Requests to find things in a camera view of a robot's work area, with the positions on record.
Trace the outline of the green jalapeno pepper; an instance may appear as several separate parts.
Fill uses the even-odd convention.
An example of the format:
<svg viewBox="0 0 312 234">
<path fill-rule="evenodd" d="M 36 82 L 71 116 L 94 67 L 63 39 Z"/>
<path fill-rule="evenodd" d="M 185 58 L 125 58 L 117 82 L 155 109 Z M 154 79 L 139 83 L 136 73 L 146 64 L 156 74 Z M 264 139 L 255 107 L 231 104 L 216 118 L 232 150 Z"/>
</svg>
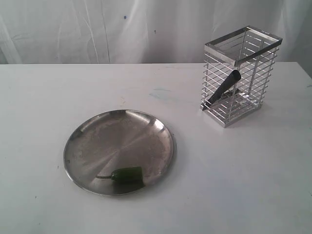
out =
<svg viewBox="0 0 312 234">
<path fill-rule="evenodd" d="M 98 179 L 111 179 L 118 183 L 130 183 L 143 180 L 141 167 L 120 168 L 111 172 L 110 175 L 97 175 Z"/>
</svg>

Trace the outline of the black handled knife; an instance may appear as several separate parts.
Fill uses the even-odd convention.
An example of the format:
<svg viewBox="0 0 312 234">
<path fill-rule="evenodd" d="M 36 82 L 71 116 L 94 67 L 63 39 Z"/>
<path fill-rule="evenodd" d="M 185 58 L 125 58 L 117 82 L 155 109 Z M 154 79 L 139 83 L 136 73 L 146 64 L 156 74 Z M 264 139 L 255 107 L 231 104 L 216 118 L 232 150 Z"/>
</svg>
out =
<svg viewBox="0 0 312 234">
<path fill-rule="evenodd" d="M 221 83 L 215 93 L 203 104 L 203 111 L 208 109 L 212 104 L 221 98 L 221 95 L 228 89 L 233 87 L 238 81 L 241 80 L 241 74 L 238 70 L 233 70 L 228 77 Z"/>
</svg>

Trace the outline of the round stainless steel plate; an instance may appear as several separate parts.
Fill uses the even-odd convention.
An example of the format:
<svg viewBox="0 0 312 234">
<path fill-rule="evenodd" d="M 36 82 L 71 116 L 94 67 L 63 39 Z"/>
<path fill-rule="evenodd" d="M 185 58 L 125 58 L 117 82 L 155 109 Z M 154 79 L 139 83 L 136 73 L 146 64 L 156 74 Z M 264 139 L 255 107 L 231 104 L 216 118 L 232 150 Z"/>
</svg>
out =
<svg viewBox="0 0 312 234">
<path fill-rule="evenodd" d="M 175 154 L 174 136 L 161 120 L 137 110 L 113 110 L 86 120 L 73 131 L 63 162 L 78 187 L 97 195 L 117 196 L 158 183 Z M 118 183 L 96 178 L 128 167 L 141 167 L 143 180 Z"/>
</svg>

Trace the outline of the white backdrop curtain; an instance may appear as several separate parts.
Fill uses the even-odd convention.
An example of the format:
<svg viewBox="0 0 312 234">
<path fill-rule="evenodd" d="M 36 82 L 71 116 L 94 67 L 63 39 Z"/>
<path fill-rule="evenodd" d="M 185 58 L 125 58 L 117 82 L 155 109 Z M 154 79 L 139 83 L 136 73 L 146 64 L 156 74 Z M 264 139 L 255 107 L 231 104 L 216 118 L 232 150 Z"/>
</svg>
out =
<svg viewBox="0 0 312 234">
<path fill-rule="evenodd" d="M 10 64 L 193 63 L 204 44 L 252 25 L 283 39 L 281 60 L 312 49 L 309 0 L 3 0 Z"/>
</svg>

